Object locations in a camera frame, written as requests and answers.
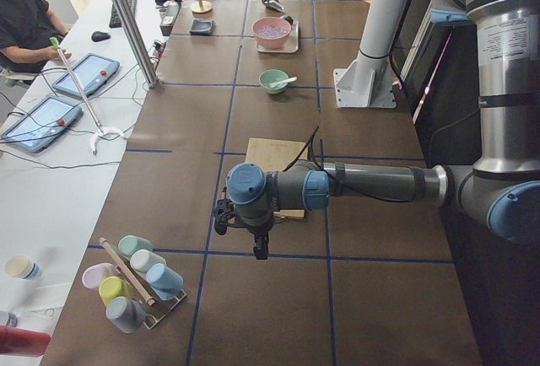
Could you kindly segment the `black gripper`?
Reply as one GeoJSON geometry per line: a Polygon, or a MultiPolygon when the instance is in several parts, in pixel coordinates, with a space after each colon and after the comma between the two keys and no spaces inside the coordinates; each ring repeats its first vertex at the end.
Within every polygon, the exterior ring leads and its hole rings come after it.
{"type": "Polygon", "coordinates": [[[266,222],[261,226],[250,227],[248,229],[248,231],[253,235],[253,253],[257,260],[268,259],[269,232],[272,227],[272,222],[266,222]]]}

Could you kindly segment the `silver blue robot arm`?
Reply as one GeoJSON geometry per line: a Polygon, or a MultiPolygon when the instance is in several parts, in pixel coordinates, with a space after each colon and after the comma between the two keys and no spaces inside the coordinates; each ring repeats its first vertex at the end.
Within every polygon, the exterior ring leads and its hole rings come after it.
{"type": "Polygon", "coordinates": [[[276,212],[320,210],[333,196],[450,206],[514,244],[539,241],[539,0],[431,0],[434,24],[477,31],[479,96],[455,109],[454,139],[441,114],[422,109],[416,126],[428,167],[319,164],[294,159],[266,172],[251,163],[227,175],[214,228],[246,229],[257,259],[268,256],[276,212]]]}

